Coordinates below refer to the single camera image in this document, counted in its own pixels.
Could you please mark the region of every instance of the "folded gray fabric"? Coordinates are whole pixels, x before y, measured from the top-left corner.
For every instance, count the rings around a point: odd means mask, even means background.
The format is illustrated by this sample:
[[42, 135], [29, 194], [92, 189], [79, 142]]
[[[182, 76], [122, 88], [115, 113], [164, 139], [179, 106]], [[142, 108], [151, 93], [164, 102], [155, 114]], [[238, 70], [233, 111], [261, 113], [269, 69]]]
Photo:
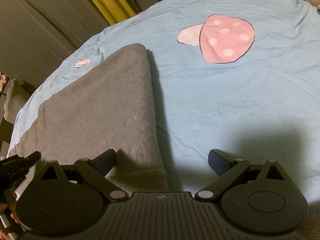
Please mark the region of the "folded gray fabric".
[[121, 48], [41, 104], [38, 118], [10, 155], [40, 151], [73, 164], [109, 148], [117, 165], [108, 179], [132, 191], [167, 191], [156, 138], [150, 65], [141, 44]]

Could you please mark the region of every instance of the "bed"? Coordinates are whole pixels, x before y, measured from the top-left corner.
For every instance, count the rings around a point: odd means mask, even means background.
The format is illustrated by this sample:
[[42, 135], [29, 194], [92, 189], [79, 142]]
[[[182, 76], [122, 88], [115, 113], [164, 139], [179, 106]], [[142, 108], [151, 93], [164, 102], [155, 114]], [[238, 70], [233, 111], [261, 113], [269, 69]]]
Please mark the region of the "bed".
[[[254, 30], [252, 45], [234, 62], [210, 63], [199, 46], [177, 41], [182, 29], [212, 15], [242, 19]], [[310, 209], [319, 212], [319, 20], [316, 8], [303, 0], [161, 1], [106, 28], [66, 58], [18, 113], [9, 150], [44, 101], [121, 47], [140, 43], [150, 62], [157, 140], [170, 190], [194, 194], [216, 179], [207, 163], [216, 148], [255, 164], [278, 160]], [[86, 61], [75, 67], [79, 60]]]

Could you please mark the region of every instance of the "mushroom print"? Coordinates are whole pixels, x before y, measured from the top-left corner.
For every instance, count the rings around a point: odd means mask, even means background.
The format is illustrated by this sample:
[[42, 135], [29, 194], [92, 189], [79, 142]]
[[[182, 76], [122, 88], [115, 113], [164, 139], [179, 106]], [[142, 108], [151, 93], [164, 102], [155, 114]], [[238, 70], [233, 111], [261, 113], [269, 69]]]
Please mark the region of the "mushroom print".
[[254, 29], [245, 20], [215, 14], [204, 24], [182, 29], [177, 41], [192, 46], [200, 45], [207, 62], [230, 63], [250, 49], [254, 41]]

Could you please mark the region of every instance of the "human hand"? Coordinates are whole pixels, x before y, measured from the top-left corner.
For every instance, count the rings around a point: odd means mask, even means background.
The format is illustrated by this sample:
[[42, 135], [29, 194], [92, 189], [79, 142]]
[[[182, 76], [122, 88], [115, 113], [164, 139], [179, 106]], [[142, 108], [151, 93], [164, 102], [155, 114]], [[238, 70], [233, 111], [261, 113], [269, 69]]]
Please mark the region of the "human hand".
[[[12, 197], [13, 197], [13, 199], [16, 199], [17, 196], [16, 196], [15, 192], [12, 192]], [[17, 224], [19, 224], [20, 222], [19, 222], [19, 220], [17, 218], [17, 214], [16, 214], [16, 205], [17, 205], [16, 200], [10, 202], [9, 209], [11, 210], [12, 219], [14, 219]], [[0, 213], [3, 213], [7, 207], [8, 207], [7, 203], [0, 203]], [[1, 222], [0, 222], [0, 240], [11, 240], [10, 237], [8, 236], [8, 234], [5, 233], [4, 227]]]

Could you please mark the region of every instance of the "blue bed sheet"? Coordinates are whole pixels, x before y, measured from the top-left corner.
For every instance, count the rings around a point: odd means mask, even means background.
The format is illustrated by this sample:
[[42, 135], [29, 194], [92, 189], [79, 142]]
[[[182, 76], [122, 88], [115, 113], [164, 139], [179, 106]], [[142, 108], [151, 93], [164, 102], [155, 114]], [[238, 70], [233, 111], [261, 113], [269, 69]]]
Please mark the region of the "blue bed sheet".
[[[208, 63], [199, 46], [176, 40], [182, 28], [213, 14], [239, 17], [254, 28], [253, 45], [236, 62]], [[171, 190], [194, 193], [216, 179], [207, 156], [217, 148], [255, 164], [278, 160], [319, 211], [320, 15], [303, 0], [164, 0], [106, 28], [31, 96], [16, 118], [10, 149], [44, 100], [136, 42], [148, 51]], [[74, 67], [86, 58], [88, 66]]]

